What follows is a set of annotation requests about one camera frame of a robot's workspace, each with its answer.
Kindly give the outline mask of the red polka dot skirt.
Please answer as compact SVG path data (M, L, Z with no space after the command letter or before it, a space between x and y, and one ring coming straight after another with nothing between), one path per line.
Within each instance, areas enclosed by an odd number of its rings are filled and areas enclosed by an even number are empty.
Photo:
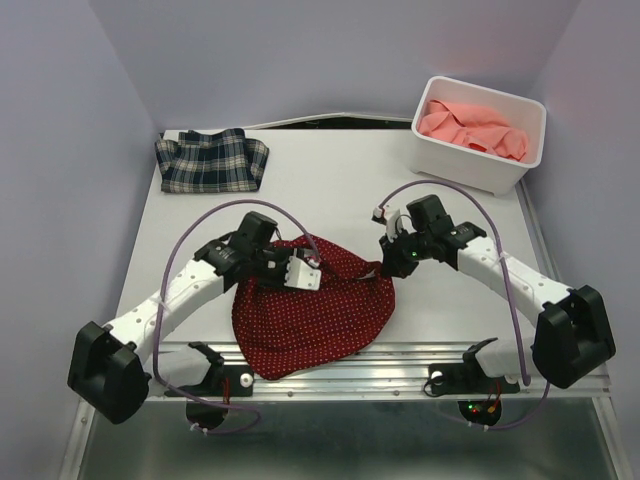
M250 368L275 381L328 364L371 344L396 306L393 280L367 261L315 236L321 256L317 291L276 289L255 278L240 282L232 327Z

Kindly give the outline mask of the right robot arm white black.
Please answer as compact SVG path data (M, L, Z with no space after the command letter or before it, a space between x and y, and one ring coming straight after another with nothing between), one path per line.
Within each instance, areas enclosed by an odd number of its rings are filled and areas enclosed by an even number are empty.
M410 229L398 210L377 207L372 215L385 227L379 240L384 276L406 278L424 260L444 263L503 298L534 329L530 338L516 331L512 341L489 338L471 346L461 362L443 368L445 381L482 390L495 379L536 373L567 389L615 355L605 302L596 289L572 288L500 251L495 236L471 222L455 224L436 195L409 203L407 211Z

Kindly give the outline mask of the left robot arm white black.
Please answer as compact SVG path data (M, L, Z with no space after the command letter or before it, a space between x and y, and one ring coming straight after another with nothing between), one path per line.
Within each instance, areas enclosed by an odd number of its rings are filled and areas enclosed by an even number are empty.
M222 390L222 356L202 342L162 354L160 342L198 309L250 277L283 287L294 248L271 238L274 220L247 213L239 228L209 241L160 291L103 324L76 335L67 384L113 424L131 418L150 397L181 388Z

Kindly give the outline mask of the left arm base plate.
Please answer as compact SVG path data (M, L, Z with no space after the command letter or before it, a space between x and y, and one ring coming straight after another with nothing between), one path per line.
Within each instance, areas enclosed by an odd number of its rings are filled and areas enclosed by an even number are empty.
M192 385L178 388L198 397L241 397L253 396L254 372L248 365L211 367L204 379Z

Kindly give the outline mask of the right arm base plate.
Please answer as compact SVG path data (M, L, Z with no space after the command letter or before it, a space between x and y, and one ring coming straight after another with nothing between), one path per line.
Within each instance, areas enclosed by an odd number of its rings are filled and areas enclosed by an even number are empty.
M428 368L423 392L433 398L446 395L516 394L518 383L509 383L504 377L490 378L479 366L466 363L436 363Z

